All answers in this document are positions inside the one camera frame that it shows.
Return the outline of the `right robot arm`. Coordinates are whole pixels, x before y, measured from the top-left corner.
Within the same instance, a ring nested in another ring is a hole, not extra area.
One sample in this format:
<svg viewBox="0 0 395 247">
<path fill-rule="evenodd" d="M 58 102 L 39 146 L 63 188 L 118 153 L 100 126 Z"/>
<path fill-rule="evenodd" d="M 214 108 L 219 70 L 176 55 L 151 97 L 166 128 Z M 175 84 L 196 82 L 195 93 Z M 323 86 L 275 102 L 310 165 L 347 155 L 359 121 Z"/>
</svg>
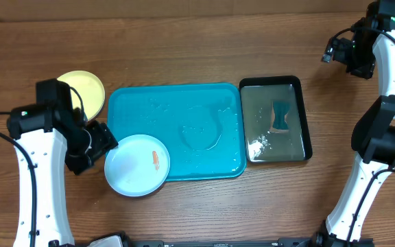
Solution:
<svg viewBox="0 0 395 247">
<path fill-rule="evenodd" d="M 341 33 L 329 39 L 322 62 L 338 61 L 365 79 L 377 71 L 379 96 L 352 132 L 355 161 L 339 201 L 304 246 L 373 246 L 361 229 L 382 184 L 395 174 L 395 0 L 372 2 L 349 31 L 351 39 Z"/>
</svg>

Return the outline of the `light blue plate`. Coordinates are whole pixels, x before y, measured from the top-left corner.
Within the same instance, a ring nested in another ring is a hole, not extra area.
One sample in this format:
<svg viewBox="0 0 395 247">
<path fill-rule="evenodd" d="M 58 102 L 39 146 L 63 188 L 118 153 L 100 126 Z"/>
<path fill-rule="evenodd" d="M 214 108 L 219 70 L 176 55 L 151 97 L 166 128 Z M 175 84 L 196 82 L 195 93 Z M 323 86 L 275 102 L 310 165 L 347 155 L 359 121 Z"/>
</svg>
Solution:
<svg viewBox="0 0 395 247">
<path fill-rule="evenodd" d="M 106 156 L 108 184 L 127 197 L 147 196 L 160 189 L 170 170 L 170 156 L 158 139 L 136 134 L 118 142 Z"/>
</svg>

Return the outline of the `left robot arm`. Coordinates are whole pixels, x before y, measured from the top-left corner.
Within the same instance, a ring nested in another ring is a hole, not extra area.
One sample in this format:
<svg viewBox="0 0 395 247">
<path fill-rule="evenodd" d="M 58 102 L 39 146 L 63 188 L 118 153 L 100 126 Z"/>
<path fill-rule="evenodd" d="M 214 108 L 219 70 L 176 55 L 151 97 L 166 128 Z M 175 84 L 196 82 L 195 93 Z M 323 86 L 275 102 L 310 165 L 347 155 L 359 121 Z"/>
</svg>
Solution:
<svg viewBox="0 0 395 247">
<path fill-rule="evenodd" d="M 75 175 L 118 142 L 96 121 L 106 94 L 101 82 L 36 83 L 35 104 L 13 109 L 7 127 L 19 164 L 15 246 L 72 246 L 64 171 Z"/>
</svg>

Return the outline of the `yellow-green plate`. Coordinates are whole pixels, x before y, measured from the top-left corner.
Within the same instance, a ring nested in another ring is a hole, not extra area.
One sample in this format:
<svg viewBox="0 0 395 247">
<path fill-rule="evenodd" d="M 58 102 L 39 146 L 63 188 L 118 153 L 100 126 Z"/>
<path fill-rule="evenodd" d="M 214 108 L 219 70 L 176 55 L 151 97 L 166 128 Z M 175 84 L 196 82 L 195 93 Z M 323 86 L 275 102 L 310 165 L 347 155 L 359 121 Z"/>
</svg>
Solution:
<svg viewBox="0 0 395 247">
<path fill-rule="evenodd" d="M 104 107 L 106 98 L 101 80 L 88 71 L 70 71 L 58 77 L 61 82 L 73 87 L 81 96 L 85 119 L 94 120 Z"/>
</svg>

